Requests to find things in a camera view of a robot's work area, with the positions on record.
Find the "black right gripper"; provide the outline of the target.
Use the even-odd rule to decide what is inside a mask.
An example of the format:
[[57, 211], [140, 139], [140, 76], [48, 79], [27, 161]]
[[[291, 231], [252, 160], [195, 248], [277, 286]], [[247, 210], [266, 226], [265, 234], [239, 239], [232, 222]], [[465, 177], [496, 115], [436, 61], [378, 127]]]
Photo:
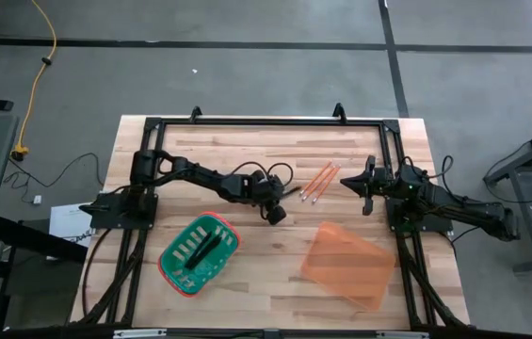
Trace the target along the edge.
[[[374, 201], [372, 194], [378, 196], [404, 196], [405, 185], [400, 180], [404, 165], [400, 165], [395, 173], [384, 167], [375, 167], [376, 157], [369, 155], [365, 161], [364, 171], [356, 176], [343, 178], [340, 183], [363, 199], [362, 215], [370, 216]], [[371, 193], [367, 181], [371, 180]]]

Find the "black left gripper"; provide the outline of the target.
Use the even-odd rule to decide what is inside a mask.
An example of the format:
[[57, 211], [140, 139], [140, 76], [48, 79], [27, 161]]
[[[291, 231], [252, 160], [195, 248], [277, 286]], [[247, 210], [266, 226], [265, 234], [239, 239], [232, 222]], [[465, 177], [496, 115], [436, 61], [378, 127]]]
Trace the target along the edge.
[[[290, 182], [284, 182], [278, 175], [270, 175], [262, 170], [252, 174], [241, 174], [241, 194], [239, 201], [243, 204], [263, 204], [264, 220], [270, 225], [276, 225], [284, 218], [286, 212], [281, 201], [293, 194], [292, 190], [284, 192]], [[266, 189], [283, 192], [280, 197], [265, 202]]]

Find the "orange pencil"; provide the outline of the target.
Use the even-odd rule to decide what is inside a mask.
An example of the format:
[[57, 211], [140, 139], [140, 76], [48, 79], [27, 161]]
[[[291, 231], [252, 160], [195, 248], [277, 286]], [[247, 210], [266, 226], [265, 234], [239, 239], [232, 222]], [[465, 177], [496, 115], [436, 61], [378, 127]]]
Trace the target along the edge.
[[328, 186], [330, 185], [331, 181], [334, 179], [335, 175], [339, 171], [340, 166], [334, 166], [330, 173], [323, 179], [323, 182], [318, 186], [317, 192], [314, 195], [314, 198], [312, 199], [312, 204], [316, 204], [318, 200], [321, 198], [321, 196], [324, 194]]
[[301, 197], [309, 196], [315, 189], [317, 181], [323, 176], [325, 171], [331, 166], [331, 161], [328, 161], [322, 169], [311, 179], [311, 181], [299, 192]]
[[304, 197], [301, 197], [301, 200], [303, 202], [305, 202], [317, 189], [318, 189], [318, 186], [323, 182], [323, 179], [330, 173], [331, 169], [334, 167], [334, 165], [331, 163], [331, 166], [325, 171], [325, 173], [323, 174], [323, 176], [317, 181], [316, 185], [315, 185], [315, 189], [313, 190], [313, 192], [309, 195], [309, 196], [304, 196]]

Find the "orange translucent plastic bin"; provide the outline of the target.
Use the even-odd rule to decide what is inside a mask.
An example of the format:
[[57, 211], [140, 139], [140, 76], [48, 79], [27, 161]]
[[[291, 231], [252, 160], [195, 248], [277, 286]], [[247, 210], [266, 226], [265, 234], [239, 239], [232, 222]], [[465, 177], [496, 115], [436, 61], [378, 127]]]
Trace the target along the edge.
[[302, 262], [301, 276], [367, 311], [379, 309], [395, 256], [338, 224], [324, 221]]

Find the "teal basket with orange rim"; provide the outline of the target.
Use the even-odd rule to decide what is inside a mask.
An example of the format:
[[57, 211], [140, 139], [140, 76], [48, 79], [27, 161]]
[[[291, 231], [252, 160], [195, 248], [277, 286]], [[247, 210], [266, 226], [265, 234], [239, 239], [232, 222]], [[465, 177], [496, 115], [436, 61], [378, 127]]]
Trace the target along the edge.
[[[221, 242], [193, 269], [185, 263], [204, 237], [219, 236]], [[226, 266], [241, 245], [241, 236], [228, 220], [214, 212], [203, 212], [179, 232], [162, 252], [157, 268], [166, 282], [180, 295], [192, 298]]]

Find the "white printed paper sheet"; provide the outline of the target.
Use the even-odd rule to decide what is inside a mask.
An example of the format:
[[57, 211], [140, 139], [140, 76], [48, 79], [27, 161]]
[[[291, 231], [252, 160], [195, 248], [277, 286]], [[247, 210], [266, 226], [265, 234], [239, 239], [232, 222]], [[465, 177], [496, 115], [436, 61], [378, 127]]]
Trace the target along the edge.
[[91, 216], [80, 210], [80, 206], [81, 203], [53, 206], [49, 234], [87, 248], [94, 231], [90, 227]]

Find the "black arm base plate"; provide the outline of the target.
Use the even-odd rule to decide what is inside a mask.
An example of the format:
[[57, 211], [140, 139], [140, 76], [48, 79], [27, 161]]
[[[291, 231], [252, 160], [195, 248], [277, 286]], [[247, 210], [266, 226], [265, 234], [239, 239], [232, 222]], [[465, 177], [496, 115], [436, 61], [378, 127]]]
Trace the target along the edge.
[[447, 233], [453, 231], [449, 219], [430, 214], [426, 207], [417, 202], [388, 199], [385, 201], [389, 228], [392, 232], [436, 232]]
[[79, 209], [91, 216], [93, 229], [149, 230], [155, 222], [158, 196], [147, 191], [141, 194], [99, 194], [92, 203], [82, 204]]

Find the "black aluminium table frame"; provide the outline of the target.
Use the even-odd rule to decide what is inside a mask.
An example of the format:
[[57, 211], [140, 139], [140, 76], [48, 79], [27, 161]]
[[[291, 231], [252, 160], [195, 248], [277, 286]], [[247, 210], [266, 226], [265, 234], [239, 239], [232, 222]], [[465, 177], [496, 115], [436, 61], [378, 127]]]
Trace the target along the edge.
[[[426, 170], [435, 165], [420, 119], [249, 118], [177, 121], [165, 129], [165, 149], [207, 168], [228, 172], [242, 163], [272, 167], [292, 186], [307, 184], [328, 162], [339, 176], [359, 174], [366, 158], [379, 163], [409, 156]], [[316, 204], [292, 195], [282, 203], [286, 218], [270, 225], [256, 208], [228, 203], [214, 192], [185, 182], [157, 191], [156, 223], [149, 231], [137, 290], [133, 323], [137, 327], [203, 329], [405, 330], [409, 318], [401, 274], [395, 271], [378, 310], [328, 294], [305, 280], [300, 268], [319, 225], [336, 223], [364, 239], [395, 251], [385, 205], [376, 201], [370, 216], [352, 191], [332, 182]], [[241, 236], [239, 250], [199, 295], [177, 293], [161, 276], [157, 261], [175, 235], [198, 214], [212, 211], [228, 219]]]

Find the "silver aluminium bracket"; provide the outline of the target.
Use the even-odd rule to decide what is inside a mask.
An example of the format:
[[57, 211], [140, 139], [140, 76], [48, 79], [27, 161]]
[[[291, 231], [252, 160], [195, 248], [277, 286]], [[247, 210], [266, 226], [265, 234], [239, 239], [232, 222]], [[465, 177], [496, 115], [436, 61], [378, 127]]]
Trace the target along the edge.
[[167, 336], [166, 329], [128, 329], [114, 331], [112, 339], [161, 339]]

